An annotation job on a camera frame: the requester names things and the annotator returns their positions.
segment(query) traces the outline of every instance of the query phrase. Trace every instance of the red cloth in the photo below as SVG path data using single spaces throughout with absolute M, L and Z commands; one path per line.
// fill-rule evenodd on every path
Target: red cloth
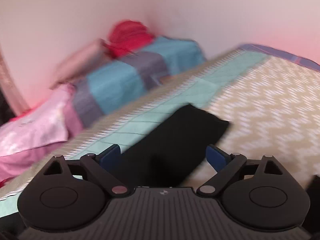
M 113 57 L 121 57 L 150 44 L 154 36 L 141 22 L 122 21 L 109 35 L 108 48 Z

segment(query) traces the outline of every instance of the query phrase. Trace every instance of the pink wall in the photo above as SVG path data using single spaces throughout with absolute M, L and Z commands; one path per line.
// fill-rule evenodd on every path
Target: pink wall
M 11 76 L 30 106 L 51 92 L 55 65 L 118 20 L 144 21 L 144 0 L 0 0 L 0 43 Z
M 0 0 L 0 43 L 30 106 L 55 65 L 123 18 L 198 41 L 208 58 L 260 43 L 320 63 L 320 0 Z
M 153 29 L 195 39 L 209 58 L 241 43 L 259 43 L 320 64 L 320 0 L 150 1 Z

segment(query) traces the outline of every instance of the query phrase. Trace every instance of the ribbed gray plate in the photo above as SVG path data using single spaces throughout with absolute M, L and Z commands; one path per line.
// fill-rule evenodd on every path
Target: ribbed gray plate
M 216 200 L 198 197 L 191 188 L 137 188 L 113 199 L 105 213 L 77 231 L 46 233 L 32 228 L 20 240 L 307 240 L 300 228 L 266 233 L 229 219 Z

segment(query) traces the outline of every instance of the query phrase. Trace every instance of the pillow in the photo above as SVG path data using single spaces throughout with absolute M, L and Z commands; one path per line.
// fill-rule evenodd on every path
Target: pillow
M 78 50 L 57 65 L 49 88 L 55 89 L 59 84 L 77 81 L 89 72 L 110 62 L 108 52 L 103 39 L 97 39 Z

